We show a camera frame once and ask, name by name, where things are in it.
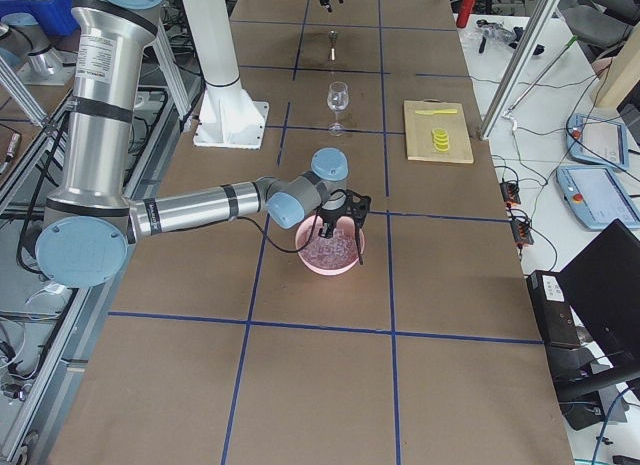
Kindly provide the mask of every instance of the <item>metal base plate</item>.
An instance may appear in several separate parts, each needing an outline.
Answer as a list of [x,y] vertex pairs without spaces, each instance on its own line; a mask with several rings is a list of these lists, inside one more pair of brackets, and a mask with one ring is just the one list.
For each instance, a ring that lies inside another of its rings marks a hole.
[[[58,53],[62,57],[64,63],[75,63],[76,62],[76,54],[71,52],[61,52],[58,50]],[[20,70],[18,70],[18,77],[20,81],[25,85],[51,85],[56,87],[62,87],[66,85],[71,77],[75,74],[76,67],[64,67],[55,75],[49,75],[47,77],[41,77],[33,72],[31,69],[31,65],[29,63],[25,63]]]
[[[253,102],[258,112],[267,123],[269,115],[269,103]],[[225,142],[222,139],[222,127],[220,123],[200,123],[193,137],[194,145],[198,147],[224,147],[224,148],[246,148],[257,150],[262,145],[262,137],[265,127],[262,125],[252,125],[247,127],[242,133],[236,133],[231,139]]]

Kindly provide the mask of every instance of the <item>white desk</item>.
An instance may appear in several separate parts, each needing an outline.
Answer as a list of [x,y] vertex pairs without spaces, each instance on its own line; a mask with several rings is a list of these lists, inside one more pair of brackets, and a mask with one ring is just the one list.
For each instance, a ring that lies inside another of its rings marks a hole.
[[[507,45],[496,41],[489,41],[483,54],[478,53],[481,34],[477,32],[476,20],[485,18],[488,21],[503,22],[506,28],[514,26],[526,26],[525,17],[499,17],[472,15],[466,29],[459,30],[462,48],[469,68],[469,74],[474,79],[474,91],[480,113],[486,113],[489,104],[498,88],[497,83],[480,80],[499,81],[513,54],[513,50]],[[523,82],[531,82],[540,73],[542,68],[555,57],[562,47],[571,38],[571,32],[560,19],[552,19],[542,34],[540,43],[546,48],[545,52],[533,57],[527,65],[526,71],[521,77]],[[582,54],[579,47],[571,47],[558,63],[543,78],[543,84],[564,85],[580,82],[593,76],[591,66]],[[576,101],[586,87],[593,88],[597,80],[586,80],[578,85],[572,85],[561,89],[536,87],[514,111],[513,116],[518,121],[519,127],[525,127],[536,132],[547,132],[554,129],[563,129],[567,117],[576,106]],[[524,91],[527,85],[520,85],[514,91],[512,103],[515,98]],[[593,106],[587,92],[576,107],[576,112],[589,113]],[[618,116],[615,110],[593,109],[593,116],[613,118]],[[533,226],[549,240],[558,250],[558,261],[554,270],[561,270],[576,254],[578,254],[595,236],[597,232],[589,231],[575,218],[573,212],[564,203],[562,193],[555,180],[555,168],[560,163],[571,163],[569,158],[564,158],[566,151],[566,136],[563,130],[545,136],[537,136],[522,130],[515,132],[517,145],[520,151],[522,163],[538,171],[544,177],[549,177],[547,185],[538,198],[537,211],[534,215]],[[511,132],[511,122],[499,120],[491,133],[491,151],[504,159],[494,157],[496,165],[506,165],[513,168],[520,178],[529,179],[537,177],[535,173],[527,170],[518,160],[518,152]],[[637,148],[635,141],[629,135],[630,148]],[[632,155],[630,158],[630,172],[640,176],[640,157]],[[504,169],[496,169],[498,178],[503,175]],[[513,174],[506,170],[505,180],[511,180]],[[619,178],[629,194],[640,193],[640,183],[634,181],[625,174],[619,174]],[[540,186],[533,181],[526,180],[520,183],[521,208],[529,215],[533,213],[534,202]],[[546,270],[554,261],[554,253],[549,244],[541,237],[534,234],[535,244],[524,249],[522,256],[522,270],[525,274],[533,270]],[[625,395],[627,401],[634,401],[631,393]],[[613,444],[601,445],[598,452],[598,460],[612,463],[612,455],[627,455],[640,458],[640,408],[631,407],[627,413],[628,424],[609,424],[605,436],[613,440]],[[568,425],[567,434],[571,442],[573,455],[577,459],[591,459],[595,447],[595,437],[600,432],[601,424],[575,432]]]

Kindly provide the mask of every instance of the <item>wire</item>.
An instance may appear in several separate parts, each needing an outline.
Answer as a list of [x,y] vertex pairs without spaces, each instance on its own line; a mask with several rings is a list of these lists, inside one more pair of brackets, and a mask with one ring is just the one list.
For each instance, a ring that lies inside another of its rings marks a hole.
[[551,246],[551,249],[553,250],[553,255],[554,255],[553,265],[551,265],[551,267],[549,267],[547,271],[549,272],[552,271],[555,268],[555,266],[558,264],[558,249],[553,244],[553,242],[549,240],[549,238],[547,238],[545,235],[540,233],[538,230],[533,228],[533,225],[532,225],[533,219],[524,210],[521,210],[519,208],[509,208],[508,213],[513,220],[517,220],[522,225],[524,225],[526,231],[531,230],[532,232],[535,232],[538,236],[540,236],[544,241],[546,241]]
[[33,209],[36,206],[36,202],[38,201],[38,195],[40,195],[40,190],[42,189],[42,185],[44,183],[46,174],[45,171],[49,170],[49,166],[53,161],[53,156],[56,153],[56,150],[60,146],[60,141],[62,140],[62,135],[64,134],[64,129],[69,121],[69,113],[65,113],[62,117],[62,121],[60,122],[60,127],[57,130],[57,135],[53,140],[53,145],[51,146],[51,150],[49,152],[49,156],[44,163],[44,170],[40,172],[40,177],[38,177],[38,182],[33,190],[33,194],[31,195],[31,201],[29,202],[29,207],[27,208],[27,214],[24,218],[24,222],[22,223],[22,228],[20,230],[20,235],[18,238],[18,246],[16,248],[16,262],[18,265],[25,271],[29,273],[33,273],[35,275],[40,275],[42,272],[40,270],[36,270],[31,268],[26,263],[24,263],[24,259],[22,258],[22,242],[24,241],[25,234],[27,233],[27,228],[29,227],[29,222],[31,221],[31,216],[33,215]]
[[176,67],[178,67],[183,72],[190,73],[191,75],[195,75],[196,77],[204,76],[202,72],[196,72],[196,71],[193,71],[193,70],[189,70],[187,67],[185,67],[183,65],[180,65],[178,62],[175,62],[175,61],[173,63],[175,63]]
[[7,130],[13,132],[13,133],[17,133],[18,135],[22,135],[18,130],[16,130],[13,127],[10,127],[9,125],[5,125],[4,123],[0,122],[0,127],[2,128],[6,128]]
[[13,222],[13,218],[10,218],[8,220],[5,220],[4,223],[2,225],[0,225],[0,230],[2,230],[4,227],[6,227],[7,225],[9,225],[11,222]]
[[[607,77],[609,76],[608,70],[609,67],[611,67],[611,64],[607,65],[602,71],[607,71],[607,75],[604,78],[604,81],[606,81]],[[583,97],[587,94],[587,91],[589,90],[589,88],[591,88],[591,85],[597,80],[598,75],[595,75],[593,77],[593,79],[589,82],[589,84],[585,87],[585,89],[582,91],[582,93],[580,94],[580,97],[578,97],[578,100],[576,101],[576,104],[573,106],[573,109],[571,110],[571,112],[569,113],[569,116],[567,117],[567,120],[565,122],[565,133],[569,134],[569,136],[571,136],[570,132],[569,132],[569,120],[571,120],[571,117],[573,116],[573,114],[575,113],[575,111],[578,108],[578,105],[580,105],[580,102],[582,101]],[[600,93],[600,90],[598,90],[598,93],[596,94],[596,99],[598,98],[598,94]],[[593,101],[593,105],[591,106],[591,109],[589,110],[589,113],[587,114],[587,120],[588,118],[591,116],[591,112],[593,112],[593,109],[595,108],[595,100]],[[573,142],[571,143],[571,145],[569,145],[567,147],[567,150],[564,152],[564,155],[562,156],[562,158],[560,159],[560,163],[564,162],[565,158],[567,158],[567,155],[569,155],[569,152],[571,151],[571,149],[573,148],[573,146],[576,144],[575,138],[573,136],[571,136],[571,138],[573,139]],[[549,184],[549,179],[551,178],[551,176],[556,172],[556,170],[558,169],[558,166],[555,167],[553,170],[551,170],[551,172],[549,173],[549,175],[546,177],[546,181],[545,181],[545,185],[543,185],[542,187],[540,187],[540,190],[538,191],[538,193],[536,194],[536,198],[533,202],[533,211],[531,212],[531,219],[533,220],[533,217],[536,214],[536,211],[538,210],[538,200],[540,199],[540,195],[542,194],[542,191],[545,189],[545,187]]]
[[[580,85],[584,82],[586,82],[587,80],[589,80],[590,78],[593,78],[595,75],[589,75],[587,78],[580,80],[579,82],[571,82],[571,83],[565,83],[564,85],[547,85],[544,83],[536,83],[534,85],[534,87],[544,87],[544,88],[553,88],[556,90],[559,90],[561,88],[566,88],[566,87],[572,87],[575,85]],[[475,80],[476,82],[488,82],[488,83],[500,83],[498,80],[489,80],[489,79],[484,79],[484,78],[476,78],[473,76],[469,76],[469,78],[471,78],[471,80]],[[531,82],[518,82],[518,85],[531,85]]]
[[631,405],[632,407],[640,408],[640,405],[638,405],[637,403],[627,402],[626,400],[623,400],[623,401],[624,401],[624,403],[626,403],[627,405]]
[[278,251],[280,251],[282,253],[299,253],[299,252],[303,251],[305,248],[307,248],[309,246],[309,244],[311,243],[311,240],[313,239],[313,232],[315,232],[316,223],[318,222],[319,215],[320,215],[320,207],[316,208],[316,216],[313,219],[313,224],[311,225],[311,231],[309,232],[309,236],[307,237],[307,241],[304,242],[304,244],[300,248],[296,248],[295,250],[290,250],[288,248],[281,247],[280,245],[275,243],[271,239],[271,237],[269,237],[269,235],[267,234],[266,230],[263,229],[260,226],[260,224],[258,222],[256,222],[255,220],[253,220],[252,218],[249,218],[249,217],[238,217],[238,220],[246,220],[247,222],[253,223],[253,225],[258,230],[260,230],[260,233],[267,240],[267,242],[269,242],[276,250],[278,250]]
[[600,429],[600,433],[598,434],[598,437],[596,438],[596,447],[593,450],[593,457],[591,458],[591,465],[596,465],[596,457],[598,456],[598,449],[600,448],[600,444],[602,443],[602,440],[604,438],[604,432],[607,429],[607,425],[609,424],[609,419],[611,418],[611,414],[613,413],[613,409],[616,406],[616,403],[618,403],[618,401],[624,396],[625,393],[629,392],[630,390],[634,390],[635,387],[627,387],[625,388],[622,392],[618,393],[618,395],[616,396],[616,398],[613,399],[613,402],[611,402],[611,405],[609,406],[609,410],[607,410],[607,414],[604,417],[604,421],[602,422],[602,428]]
[[4,320],[5,322],[12,323],[12,324],[17,325],[18,327],[22,328],[22,343],[20,344],[20,347],[18,348],[18,351],[13,356],[13,358],[9,359],[6,363],[3,363],[2,365],[0,365],[0,370],[2,370],[4,368],[8,368],[9,366],[13,365],[16,362],[16,360],[18,359],[18,357],[20,356],[20,354],[22,353],[22,351],[24,350],[24,345],[27,342],[27,327],[25,327],[23,324],[20,324],[18,322],[13,321],[13,320],[9,320],[8,318],[2,317],[2,316],[0,316],[0,320]]
[[529,167],[528,165],[525,165],[524,162],[522,161],[522,156],[520,155],[520,147],[518,145],[518,139],[516,138],[516,132],[515,130],[511,130],[511,135],[513,137],[513,145],[516,149],[516,154],[518,155],[518,163],[523,167],[526,168],[527,170],[529,170],[530,172],[535,173],[538,177],[542,178],[543,182],[539,182],[536,179],[533,179],[535,182],[538,183],[538,185],[540,185],[541,187],[546,187],[549,184],[549,178],[545,178],[544,175],[542,175],[540,172],[538,172],[537,170],[534,170],[533,168]]

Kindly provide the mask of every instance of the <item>metal frame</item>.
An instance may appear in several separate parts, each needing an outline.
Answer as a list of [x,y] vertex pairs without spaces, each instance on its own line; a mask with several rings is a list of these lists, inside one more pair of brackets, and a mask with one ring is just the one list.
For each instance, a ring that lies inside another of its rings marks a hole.
[[538,37],[542,33],[546,23],[549,21],[549,18],[553,15],[559,1],[560,0],[539,0],[533,15],[529,19],[529,24],[527,25],[524,36],[518,44],[518,48],[516,48],[516,51],[507,66],[504,78],[500,82],[498,90],[496,91],[493,101],[487,111],[487,115],[482,122],[482,126],[480,127],[480,138],[483,140],[489,138],[496,122],[503,115],[507,101],[518,84],[520,76],[524,72],[527,63],[533,54]]

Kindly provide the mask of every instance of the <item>wooden table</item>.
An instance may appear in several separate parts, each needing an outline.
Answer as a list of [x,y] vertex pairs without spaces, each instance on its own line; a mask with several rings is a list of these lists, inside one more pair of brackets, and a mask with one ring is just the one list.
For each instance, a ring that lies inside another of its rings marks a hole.
[[488,144],[473,165],[405,159],[405,99],[480,122],[448,1],[239,0],[232,22],[244,87],[271,105],[262,148],[185,134],[160,195],[292,179],[339,147],[373,197],[365,265],[318,276],[245,222],[143,241],[49,463],[571,464]]

